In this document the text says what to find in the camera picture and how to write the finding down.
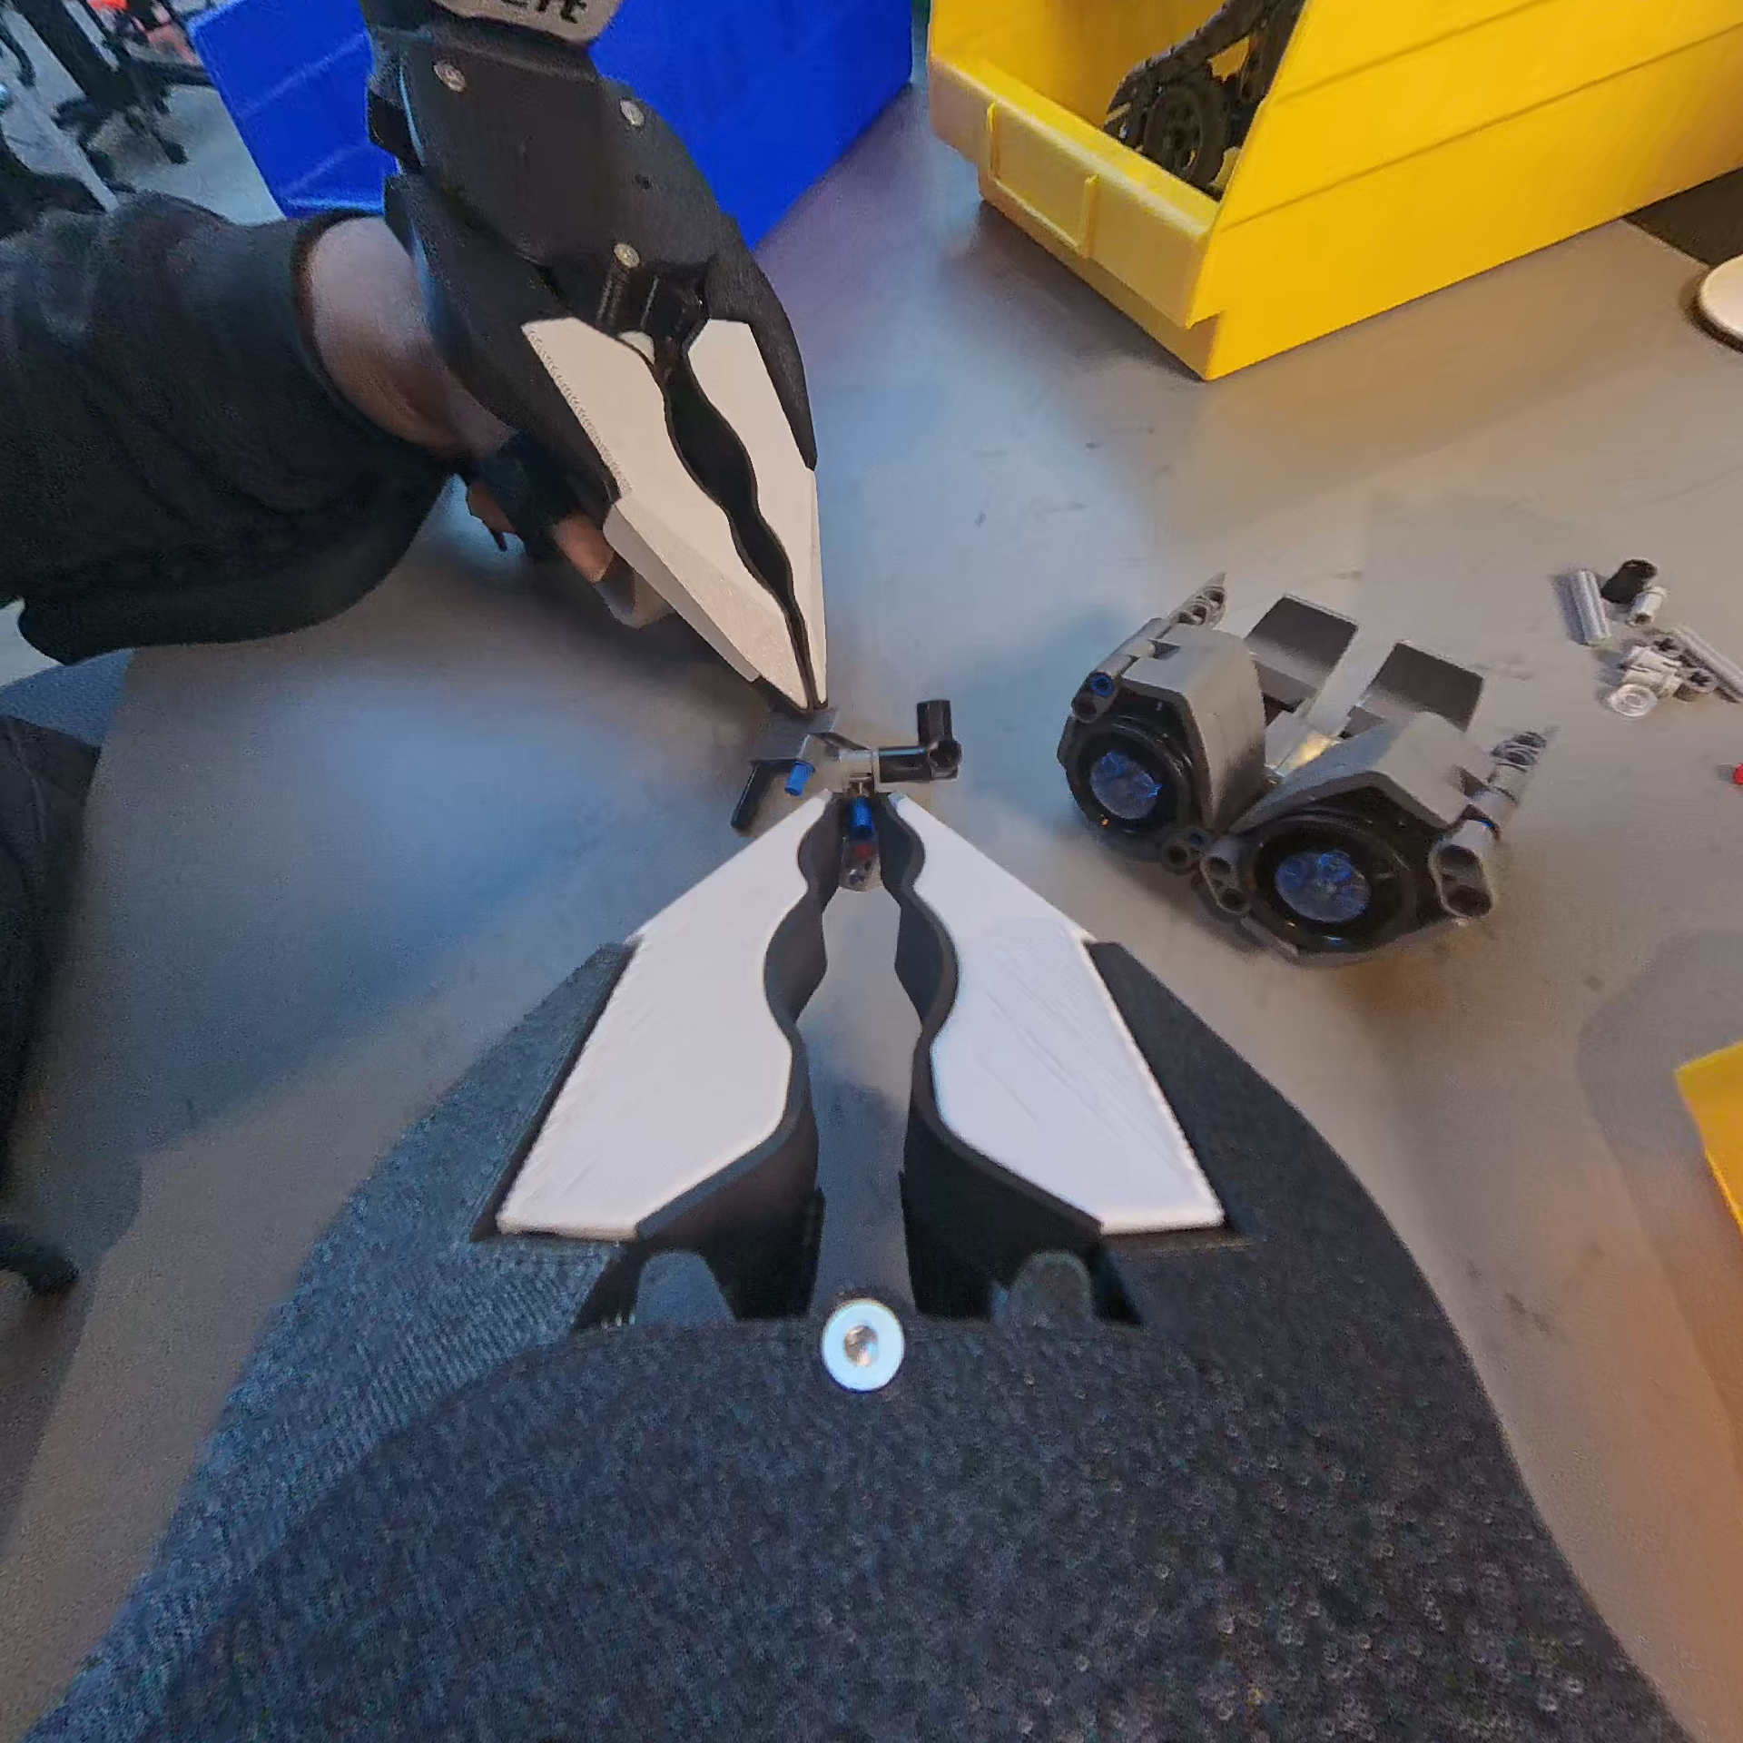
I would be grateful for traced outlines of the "grey brick beam piece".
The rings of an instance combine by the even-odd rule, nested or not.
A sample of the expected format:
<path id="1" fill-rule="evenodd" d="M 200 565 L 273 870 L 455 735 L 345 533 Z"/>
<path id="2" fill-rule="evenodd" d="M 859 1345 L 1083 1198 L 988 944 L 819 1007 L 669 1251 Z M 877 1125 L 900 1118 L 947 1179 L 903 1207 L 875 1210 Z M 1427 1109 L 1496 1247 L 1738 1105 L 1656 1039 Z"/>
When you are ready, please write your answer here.
<path id="1" fill-rule="evenodd" d="M 737 836 L 752 836 L 765 800 L 775 789 L 785 796 L 807 796 L 816 777 L 819 760 L 826 752 L 826 740 L 837 729 L 837 718 L 837 707 L 821 707 L 810 714 L 772 710 L 752 749 L 750 773 L 731 814 L 731 828 Z"/>

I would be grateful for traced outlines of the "person's left hand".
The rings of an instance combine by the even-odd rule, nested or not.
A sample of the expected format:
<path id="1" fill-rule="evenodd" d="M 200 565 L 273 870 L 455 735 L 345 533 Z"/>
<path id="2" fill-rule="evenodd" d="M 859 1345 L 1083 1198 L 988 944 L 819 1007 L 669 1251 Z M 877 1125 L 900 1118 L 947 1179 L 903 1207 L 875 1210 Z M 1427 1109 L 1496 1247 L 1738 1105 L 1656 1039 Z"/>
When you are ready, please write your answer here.
<path id="1" fill-rule="evenodd" d="M 386 219 L 345 215 L 321 230 L 300 274 L 314 355 L 366 421 L 450 469 L 482 464 L 511 442 L 511 425 L 439 354 L 413 257 Z"/>

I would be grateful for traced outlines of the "yellow storage bin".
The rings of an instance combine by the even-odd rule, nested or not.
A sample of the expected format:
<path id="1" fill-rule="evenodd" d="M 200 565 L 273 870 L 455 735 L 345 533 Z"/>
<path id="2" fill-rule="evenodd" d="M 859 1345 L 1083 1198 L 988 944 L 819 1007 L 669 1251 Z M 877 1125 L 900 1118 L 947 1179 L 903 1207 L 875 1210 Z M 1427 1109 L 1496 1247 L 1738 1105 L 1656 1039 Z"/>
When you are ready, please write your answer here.
<path id="1" fill-rule="evenodd" d="M 982 199 L 1199 380 L 1739 169 L 1738 2 L 1306 5 L 1214 194 L 1104 134 L 1220 5 L 932 5 Z"/>
<path id="2" fill-rule="evenodd" d="M 1677 1092 L 1695 1122 L 1712 1184 L 1738 1228 L 1743 1220 L 1742 1056 L 1743 1046 L 1735 1043 L 1725 1050 L 1682 1065 L 1676 1072 Z"/>

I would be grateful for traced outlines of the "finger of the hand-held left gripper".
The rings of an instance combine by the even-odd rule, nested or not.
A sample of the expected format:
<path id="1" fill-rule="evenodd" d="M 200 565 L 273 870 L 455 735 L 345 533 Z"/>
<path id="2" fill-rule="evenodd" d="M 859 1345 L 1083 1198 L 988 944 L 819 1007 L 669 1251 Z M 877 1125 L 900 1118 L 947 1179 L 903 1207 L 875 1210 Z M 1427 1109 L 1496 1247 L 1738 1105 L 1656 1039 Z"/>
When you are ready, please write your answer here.
<path id="1" fill-rule="evenodd" d="M 809 707 L 830 700 L 821 565 L 816 469 L 804 461 L 785 407 L 749 325 L 705 325 L 688 351 L 689 369 L 752 469 L 762 521 L 788 565 L 796 620 L 804 630 Z"/>
<path id="2" fill-rule="evenodd" d="M 609 475 L 616 497 L 603 513 L 603 533 L 612 549 L 741 677 L 764 682 L 785 703 L 810 712 L 804 630 L 785 557 L 762 521 L 752 469 L 733 431 L 731 448 L 749 465 L 752 499 L 739 515 L 772 536 L 779 557 L 773 579 L 756 572 L 752 547 L 729 513 L 729 485 L 702 483 L 685 461 L 667 385 L 640 344 L 585 322 L 528 322 L 524 337 Z M 703 410 L 714 412 L 688 354 L 681 364 L 669 385 L 680 387 L 689 376 Z"/>

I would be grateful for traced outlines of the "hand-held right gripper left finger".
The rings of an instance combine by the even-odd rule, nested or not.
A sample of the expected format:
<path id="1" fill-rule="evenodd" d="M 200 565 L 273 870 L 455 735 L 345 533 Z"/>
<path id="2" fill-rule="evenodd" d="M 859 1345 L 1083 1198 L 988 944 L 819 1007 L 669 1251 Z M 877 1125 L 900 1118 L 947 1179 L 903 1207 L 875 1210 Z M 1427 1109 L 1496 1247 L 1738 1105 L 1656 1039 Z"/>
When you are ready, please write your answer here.
<path id="1" fill-rule="evenodd" d="M 505 1176 L 500 1236 L 622 1250 L 603 1312 L 662 1253 L 737 1318 L 796 1318 L 823 1201 L 799 1018 L 826 973 L 833 800 L 816 796 L 625 944 L 600 1014 Z"/>

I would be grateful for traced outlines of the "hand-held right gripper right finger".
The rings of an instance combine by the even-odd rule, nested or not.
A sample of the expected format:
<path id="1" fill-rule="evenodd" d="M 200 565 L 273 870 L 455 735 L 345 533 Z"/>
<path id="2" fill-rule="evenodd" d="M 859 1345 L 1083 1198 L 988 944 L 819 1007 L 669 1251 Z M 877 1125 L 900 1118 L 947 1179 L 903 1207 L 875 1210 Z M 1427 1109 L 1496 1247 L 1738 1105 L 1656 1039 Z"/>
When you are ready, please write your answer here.
<path id="1" fill-rule="evenodd" d="M 880 814 L 918 1022 L 900 1203 L 914 1304 L 982 1318 L 1037 1258 L 1220 1243 L 1228 1212 L 1097 940 L 909 799 Z"/>

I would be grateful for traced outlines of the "yellow toy bulldozer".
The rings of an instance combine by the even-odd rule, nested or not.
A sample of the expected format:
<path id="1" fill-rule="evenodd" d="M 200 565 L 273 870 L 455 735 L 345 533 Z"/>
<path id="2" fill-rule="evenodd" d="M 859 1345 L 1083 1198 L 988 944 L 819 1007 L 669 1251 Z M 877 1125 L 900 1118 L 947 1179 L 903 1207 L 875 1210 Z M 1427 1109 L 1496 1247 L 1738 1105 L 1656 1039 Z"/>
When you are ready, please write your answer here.
<path id="1" fill-rule="evenodd" d="M 1274 88 L 1304 2 L 1226 2 L 1144 58 L 1109 99 L 1104 134 L 1189 187 L 1214 194 Z"/>

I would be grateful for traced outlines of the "grey twin engine brick model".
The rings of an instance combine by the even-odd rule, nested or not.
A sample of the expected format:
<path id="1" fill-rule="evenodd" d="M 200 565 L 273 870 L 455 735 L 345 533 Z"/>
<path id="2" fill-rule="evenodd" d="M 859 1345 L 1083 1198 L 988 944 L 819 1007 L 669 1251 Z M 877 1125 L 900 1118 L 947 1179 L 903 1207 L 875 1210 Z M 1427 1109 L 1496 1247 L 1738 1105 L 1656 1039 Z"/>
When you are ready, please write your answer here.
<path id="1" fill-rule="evenodd" d="M 1337 731 L 1311 714 L 1355 622 L 1282 597 L 1248 634 L 1213 579 L 1079 684 L 1058 764 L 1081 816 L 1296 964 L 1355 964 L 1493 917 L 1505 828 L 1548 749 L 1473 735 L 1483 675 L 1397 642 Z"/>

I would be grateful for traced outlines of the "scattered small brick parts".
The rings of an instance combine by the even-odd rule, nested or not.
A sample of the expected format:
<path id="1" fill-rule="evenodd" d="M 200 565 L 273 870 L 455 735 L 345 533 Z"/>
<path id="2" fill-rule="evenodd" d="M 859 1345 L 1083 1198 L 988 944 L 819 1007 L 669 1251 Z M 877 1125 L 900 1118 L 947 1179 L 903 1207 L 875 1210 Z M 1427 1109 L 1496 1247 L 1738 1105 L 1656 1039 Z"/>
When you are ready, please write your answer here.
<path id="1" fill-rule="evenodd" d="M 1674 706 L 1716 701 L 1739 717 L 1739 658 L 1676 622 L 1660 569 L 1628 558 L 1608 574 L 1570 567 L 1553 579 L 1564 633 L 1594 669 L 1602 707 L 1639 723 Z"/>

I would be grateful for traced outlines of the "black brick assembly coloured pins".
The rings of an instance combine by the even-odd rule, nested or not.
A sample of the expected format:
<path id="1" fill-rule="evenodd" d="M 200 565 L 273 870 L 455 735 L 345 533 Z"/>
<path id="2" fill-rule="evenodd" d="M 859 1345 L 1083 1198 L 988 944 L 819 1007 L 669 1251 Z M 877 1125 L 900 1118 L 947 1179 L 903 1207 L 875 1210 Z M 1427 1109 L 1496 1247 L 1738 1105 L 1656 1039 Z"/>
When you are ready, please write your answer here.
<path id="1" fill-rule="evenodd" d="M 928 700 L 914 710 L 911 742 L 870 747 L 837 726 L 816 737 L 816 777 L 841 812 L 841 884 L 868 891 L 881 884 L 880 816 L 890 796 L 907 788 L 954 782 L 964 764 L 954 710 Z"/>

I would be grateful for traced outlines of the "blue storage bin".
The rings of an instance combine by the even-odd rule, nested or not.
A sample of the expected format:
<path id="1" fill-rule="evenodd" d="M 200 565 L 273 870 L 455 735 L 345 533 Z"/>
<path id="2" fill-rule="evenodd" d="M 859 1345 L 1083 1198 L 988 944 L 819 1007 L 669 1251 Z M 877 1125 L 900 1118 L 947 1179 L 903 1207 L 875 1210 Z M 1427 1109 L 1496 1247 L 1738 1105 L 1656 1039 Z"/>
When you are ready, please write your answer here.
<path id="1" fill-rule="evenodd" d="M 235 2 L 191 45 L 286 215 L 380 212 L 358 2 Z M 593 45 L 648 99 L 756 246 L 911 83 L 904 2 L 628 2 Z"/>

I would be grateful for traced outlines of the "black office chair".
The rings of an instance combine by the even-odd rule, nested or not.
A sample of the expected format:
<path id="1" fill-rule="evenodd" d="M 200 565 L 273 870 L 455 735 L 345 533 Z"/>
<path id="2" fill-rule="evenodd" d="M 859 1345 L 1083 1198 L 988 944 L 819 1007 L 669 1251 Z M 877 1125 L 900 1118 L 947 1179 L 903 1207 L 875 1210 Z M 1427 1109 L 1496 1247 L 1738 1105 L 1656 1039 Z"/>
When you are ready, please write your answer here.
<path id="1" fill-rule="evenodd" d="M 16 61 L 26 88 L 40 83 L 38 61 L 23 45 L 23 26 L 55 61 L 72 97 L 50 110 L 55 137 L 77 151 L 82 166 L 108 198 L 135 194 L 115 164 L 107 141 L 129 136 L 150 147 L 169 166 L 185 166 L 188 151 L 173 131 L 171 94 L 177 88 L 208 88 L 200 66 L 137 56 L 126 32 L 98 21 L 94 5 L 5 2 L 5 52 Z"/>

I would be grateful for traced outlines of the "grey desk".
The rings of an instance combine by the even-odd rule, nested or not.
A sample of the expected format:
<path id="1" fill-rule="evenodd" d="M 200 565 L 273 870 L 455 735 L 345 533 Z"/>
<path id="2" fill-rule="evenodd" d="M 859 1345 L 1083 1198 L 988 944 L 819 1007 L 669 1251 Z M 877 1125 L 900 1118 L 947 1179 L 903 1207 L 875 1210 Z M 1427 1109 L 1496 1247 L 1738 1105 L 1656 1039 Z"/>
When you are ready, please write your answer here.
<path id="1" fill-rule="evenodd" d="M 1739 657 L 1739 357 L 1633 226 L 1220 384 L 987 212 L 907 94 L 764 245 L 816 416 L 833 692 L 947 696 L 932 806 L 1133 950 L 1339 1148 L 1445 1304 L 1540 1511 L 1701 1739 L 1739 1739 L 1739 1236 L 1676 1068 L 1739 1041 L 1739 707 L 1624 723 L 1555 579 L 1658 563 Z M 1493 921 L 1345 970 L 1225 935 L 1076 816 L 1086 670 L 1208 579 L 1474 666 L 1553 731 Z M 348 1193 L 596 947 L 729 857 L 762 703 L 446 504 L 338 622 L 26 694 L 110 698 L 13 1195 L 5 1739 L 150 1563 Z"/>

